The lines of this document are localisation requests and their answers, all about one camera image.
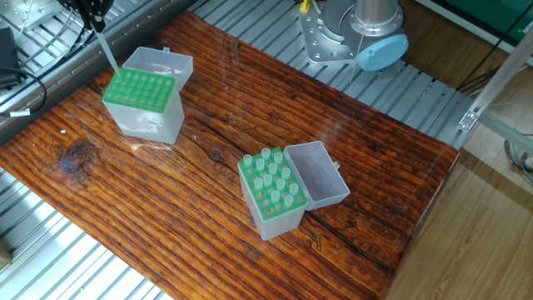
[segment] aluminum slat floor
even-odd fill
[[[201,0],[189,10],[420,132],[455,148],[466,141],[456,124],[471,100],[411,65],[311,65],[292,0]],[[170,298],[1,168],[0,239],[14,257],[0,271],[2,299]]]

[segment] wooden tabletop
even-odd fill
[[[187,12],[149,45],[194,57],[174,145],[121,134],[103,72],[0,150],[0,165],[175,298],[383,298],[457,151]],[[351,194],[264,242],[246,153],[324,142]]]

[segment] pipette tip box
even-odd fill
[[[261,238],[300,224],[305,210],[339,203],[350,190],[321,142],[265,148],[238,163],[242,194]]]
[[[185,115],[179,91],[192,74],[192,57],[138,48],[119,68],[103,103],[125,135],[174,143]]]
[[[174,143],[184,114],[173,77],[119,68],[103,103],[125,135]]]

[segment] metal bracket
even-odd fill
[[[339,39],[339,36],[327,30],[322,17],[313,6],[309,12],[300,12],[299,18],[311,63],[325,66],[354,63],[356,57],[352,50],[342,44],[342,37]]]
[[[476,112],[468,111],[465,116],[459,121],[458,128],[462,131],[469,132],[474,125],[476,125],[477,120],[480,115]]]
[[[462,131],[470,131],[473,124],[469,124],[469,114],[475,114],[475,120],[491,105],[496,96],[500,94],[504,86],[515,76],[516,72],[526,63],[533,53],[533,31],[529,31],[522,41],[516,46],[515,51],[501,65],[496,74],[483,88],[480,95],[472,103],[468,112],[461,119],[457,128]]]
[[[33,0],[31,10],[29,8],[28,1],[0,0],[0,15],[16,28],[20,29],[26,24],[24,31],[34,29],[62,10],[57,1],[50,0]]]

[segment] clear plastic box lid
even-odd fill
[[[181,90],[192,74],[192,57],[172,53],[168,47],[163,50],[138,47],[122,67],[172,76]]]
[[[307,198],[306,210],[323,208],[350,194],[338,162],[333,162],[320,141],[285,147],[286,160]]]

